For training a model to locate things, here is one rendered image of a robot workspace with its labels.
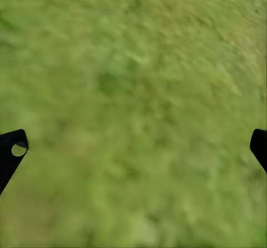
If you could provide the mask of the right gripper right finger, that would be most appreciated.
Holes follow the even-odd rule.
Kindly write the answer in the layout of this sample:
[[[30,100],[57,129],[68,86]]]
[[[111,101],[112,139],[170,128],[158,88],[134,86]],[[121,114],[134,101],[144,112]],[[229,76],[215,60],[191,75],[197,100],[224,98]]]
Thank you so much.
[[[250,149],[267,173],[267,131],[261,129],[254,130]]]

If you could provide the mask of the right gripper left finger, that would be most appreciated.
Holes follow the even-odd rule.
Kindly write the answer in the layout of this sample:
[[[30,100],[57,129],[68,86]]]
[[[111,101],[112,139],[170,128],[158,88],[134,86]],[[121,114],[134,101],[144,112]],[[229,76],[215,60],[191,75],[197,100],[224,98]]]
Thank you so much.
[[[0,195],[27,151],[23,129],[0,135]]]

